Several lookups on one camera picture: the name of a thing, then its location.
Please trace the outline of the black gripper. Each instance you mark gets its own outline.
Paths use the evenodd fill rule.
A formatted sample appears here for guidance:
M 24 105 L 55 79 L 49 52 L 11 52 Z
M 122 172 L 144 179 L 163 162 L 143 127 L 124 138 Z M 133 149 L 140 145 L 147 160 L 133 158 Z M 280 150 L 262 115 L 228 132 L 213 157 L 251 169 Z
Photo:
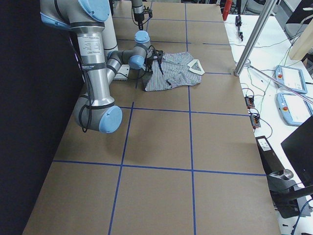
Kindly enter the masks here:
M 161 67 L 162 58 L 163 58 L 163 51 L 152 49 L 151 52 L 152 52 L 151 56 L 146 58 L 146 69 L 145 69 L 145 71 L 146 72 L 152 72 L 153 71 L 153 69 L 152 69 L 153 62 L 156 61 L 159 70 L 161 71 L 161 73 L 163 73 L 163 70 Z

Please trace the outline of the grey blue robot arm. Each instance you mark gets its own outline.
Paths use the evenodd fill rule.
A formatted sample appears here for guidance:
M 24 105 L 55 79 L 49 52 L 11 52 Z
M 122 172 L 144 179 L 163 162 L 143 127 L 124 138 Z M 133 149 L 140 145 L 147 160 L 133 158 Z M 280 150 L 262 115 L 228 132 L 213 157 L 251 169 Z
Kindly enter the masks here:
M 152 69 L 153 61 L 161 63 L 163 52 L 150 43 L 143 29 L 144 16 L 152 10 L 140 0 L 132 1 L 134 20 L 139 31 L 132 50 L 118 50 L 107 0 L 42 0 L 41 20 L 44 24 L 72 31 L 78 39 L 78 61 L 85 80 L 86 93 L 79 96 L 75 107 L 76 123 L 83 131 L 115 132 L 122 121 L 122 110 L 114 103 L 109 85 L 123 65 L 133 70 Z
M 150 7 L 143 5 L 142 0 L 131 0 L 132 3 L 132 20 L 139 30 L 153 17 L 153 11 Z

